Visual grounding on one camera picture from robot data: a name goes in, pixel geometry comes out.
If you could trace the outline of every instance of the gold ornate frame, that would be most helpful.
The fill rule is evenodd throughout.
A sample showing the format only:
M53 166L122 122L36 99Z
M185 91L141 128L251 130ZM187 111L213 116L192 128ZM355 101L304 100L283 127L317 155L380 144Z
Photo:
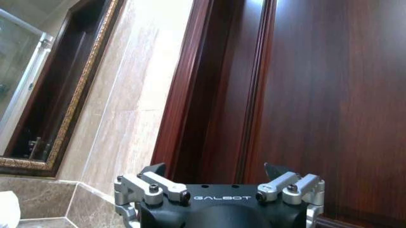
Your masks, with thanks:
M58 153L61 152L61 144L65 140L69 124L76 112L77 108L77 103L81 98L82 90L85 87L85 84L88 82L89 74L90 71L94 67L94 61L97 58L97 55L101 54L101 44L105 39L108 39L108 30L110 31L112 25L116 19L116 14L118 12L118 8L122 5L122 0L106 0L108 2L108 7L106 11L104 12L102 18L101 18L101 25L98 27L98 33L96 35L92 47L90 47L90 52L89 56L81 71L78 83L76 85L76 89L73 92L73 97L69 102L69 106L66 108L66 112L64 114L62 118L62 123L57 131L57 136L53 141L50 153L48 155L46 161L36 161L36 160L26 160L26 159L13 159L13 158L6 158L6 157L0 157L0 167L4 168L18 168L18 169L30 169L30 170L37 170L37 171L50 171L54 166L56 158Z

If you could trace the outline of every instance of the glass shower door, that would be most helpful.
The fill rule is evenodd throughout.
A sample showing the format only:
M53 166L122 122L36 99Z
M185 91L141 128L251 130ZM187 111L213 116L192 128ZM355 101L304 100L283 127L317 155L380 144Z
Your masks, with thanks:
M0 156L20 119L52 37L0 9Z

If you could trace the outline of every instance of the screw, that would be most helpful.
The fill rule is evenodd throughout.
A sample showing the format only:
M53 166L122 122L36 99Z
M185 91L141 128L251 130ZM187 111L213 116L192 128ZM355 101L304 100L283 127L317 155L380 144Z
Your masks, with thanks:
M191 199L191 194L188 191L184 191L180 195L180 204L187 205Z
M261 193L261 192L257 192L256 194L255 194L255 199L257 200L257 202L264 202L265 200L267 200L267 196L264 195L264 193Z
M297 192L297 186L295 184L289 184L287 186L287 190L296 193Z
M157 184L150 184L149 185L149 193L157 193L159 191L159 186Z

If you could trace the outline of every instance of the silver metal bracket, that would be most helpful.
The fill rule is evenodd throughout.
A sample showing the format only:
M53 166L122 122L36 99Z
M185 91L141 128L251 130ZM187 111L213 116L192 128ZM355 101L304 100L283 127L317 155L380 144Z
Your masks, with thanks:
M293 184L299 180L299 176L293 172L285 172L276 179L265 184L257 185L256 199L260 202L271 202L277 198L279 192L288 185Z
M324 181L320 180L319 176L307 174L292 187L288 187L281 191L283 202L297 205L303 200L308 203L305 228L313 228L316 217L324 210Z
M146 182L157 184L157 186L163 189L169 201L175 201L181 204L188 203L191 199L191 194L187 191L187 187L184 184L169 181L167 178L159 176L153 172L142 173L141 177L144 180L146 180Z
M138 227L136 210L130 204L144 201L148 205L159 205L164 198L163 189L133 175L124 175L113 182L113 193L114 211L122 216L125 227Z

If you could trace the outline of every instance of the mirror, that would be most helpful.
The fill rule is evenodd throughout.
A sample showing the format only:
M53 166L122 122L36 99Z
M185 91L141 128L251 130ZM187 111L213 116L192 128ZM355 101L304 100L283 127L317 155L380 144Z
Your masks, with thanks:
M0 0L0 173L53 177L122 0Z

